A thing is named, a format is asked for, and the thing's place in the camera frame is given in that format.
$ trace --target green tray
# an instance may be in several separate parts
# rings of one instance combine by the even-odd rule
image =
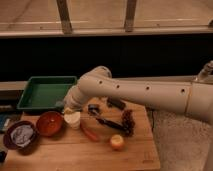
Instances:
[[[27,112],[62,110],[63,99],[76,84],[75,76],[31,77],[17,105],[18,110]]]

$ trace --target ceramic bowl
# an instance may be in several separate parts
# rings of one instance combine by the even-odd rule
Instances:
[[[10,150],[23,149],[35,140],[36,135],[36,128],[32,122],[19,121],[7,129],[3,143]]]
[[[62,127],[63,117],[56,111],[48,111],[41,114],[36,122],[36,129],[42,136],[53,136]]]

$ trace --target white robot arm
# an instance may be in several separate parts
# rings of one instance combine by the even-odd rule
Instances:
[[[126,81],[111,78],[111,72],[99,66],[84,74],[65,97],[65,107],[82,108],[92,97],[111,97],[167,110],[213,123],[213,85],[203,82],[206,69],[191,82]],[[213,170],[213,147],[210,147],[205,171]]]

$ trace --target dark blue bowl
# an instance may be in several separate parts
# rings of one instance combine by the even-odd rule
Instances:
[[[15,144],[13,142],[12,138],[11,138],[11,133],[17,127],[22,126],[22,125],[29,125],[32,128],[32,130],[33,130],[33,134],[32,134],[32,136],[29,139],[30,141],[29,141],[29,143],[25,144],[25,146],[19,146],[19,145]],[[19,122],[13,124],[11,127],[8,128],[8,130],[4,134],[3,143],[4,143],[5,147],[10,149],[10,150],[19,150],[19,149],[23,149],[23,148],[29,146],[33,142],[33,140],[35,140],[36,135],[37,135],[36,128],[35,128],[35,126],[34,126],[34,124],[32,122],[19,121]]]

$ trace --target tongs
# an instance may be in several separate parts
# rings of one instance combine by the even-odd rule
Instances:
[[[115,128],[121,131],[125,131],[124,127],[116,122],[105,119],[100,115],[99,105],[89,104],[88,105],[88,113],[93,116],[100,124],[107,125],[111,128]]]

